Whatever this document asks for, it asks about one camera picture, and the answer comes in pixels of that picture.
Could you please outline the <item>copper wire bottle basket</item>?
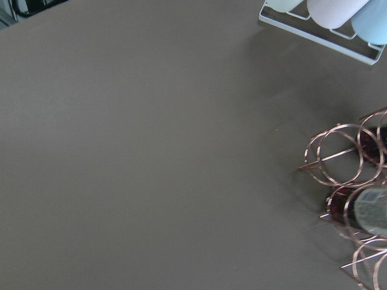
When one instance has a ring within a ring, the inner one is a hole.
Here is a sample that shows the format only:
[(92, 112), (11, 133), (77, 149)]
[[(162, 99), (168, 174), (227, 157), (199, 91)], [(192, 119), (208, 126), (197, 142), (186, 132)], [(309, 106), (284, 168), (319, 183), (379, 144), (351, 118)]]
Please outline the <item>copper wire bottle basket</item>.
[[(315, 134), (306, 145), (304, 163), (299, 170), (327, 186), (330, 190), (327, 197), (339, 187), (386, 186), (386, 149), (380, 139), (382, 126), (386, 126), (386, 108), (360, 118), (357, 123), (338, 123)], [(369, 134), (379, 145), (378, 165), (363, 156), (360, 131)], [(354, 245), (350, 261), (343, 264), (341, 270), (360, 289), (386, 289), (386, 236), (375, 236), (332, 221), (326, 200), (325, 212), (320, 218)]]

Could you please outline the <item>white cup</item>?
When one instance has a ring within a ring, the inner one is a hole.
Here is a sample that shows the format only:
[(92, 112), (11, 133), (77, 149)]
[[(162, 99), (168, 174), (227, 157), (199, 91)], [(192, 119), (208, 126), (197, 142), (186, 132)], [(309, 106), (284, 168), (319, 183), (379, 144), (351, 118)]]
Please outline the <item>white cup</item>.
[(295, 9), (303, 0), (266, 0), (267, 5), (280, 13), (288, 13)]

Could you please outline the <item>pink cup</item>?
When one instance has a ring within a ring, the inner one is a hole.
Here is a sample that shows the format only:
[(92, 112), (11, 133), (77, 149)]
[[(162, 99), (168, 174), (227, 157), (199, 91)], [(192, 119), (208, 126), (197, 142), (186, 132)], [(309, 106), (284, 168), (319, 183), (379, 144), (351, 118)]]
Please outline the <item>pink cup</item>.
[(307, 10), (319, 26), (336, 29), (367, 3), (367, 0), (307, 0)]

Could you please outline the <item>blue cup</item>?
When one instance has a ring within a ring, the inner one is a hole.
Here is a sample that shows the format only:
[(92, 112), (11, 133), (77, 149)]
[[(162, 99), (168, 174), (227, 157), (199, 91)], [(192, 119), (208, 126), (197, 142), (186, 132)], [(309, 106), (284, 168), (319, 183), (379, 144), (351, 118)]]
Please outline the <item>blue cup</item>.
[(386, 0), (368, 1), (351, 18), (351, 25), (365, 42), (386, 45)]

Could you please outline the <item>tea bottle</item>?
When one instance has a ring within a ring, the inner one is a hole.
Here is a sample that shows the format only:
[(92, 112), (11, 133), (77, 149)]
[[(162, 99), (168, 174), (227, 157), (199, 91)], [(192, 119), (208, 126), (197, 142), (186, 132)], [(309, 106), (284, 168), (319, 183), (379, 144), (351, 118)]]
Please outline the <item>tea bottle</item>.
[[(383, 144), (383, 148), (386, 149), (386, 126), (380, 128), (380, 139)], [(363, 149), (363, 156), (370, 162), (378, 165), (380, 163), (380, 148), (375, 139), (369, 134), (360, 131), (360, 144)]]
[(339, 187), (327, 197), (326, 207), (338, 224), (386, 236), (386, 186)]

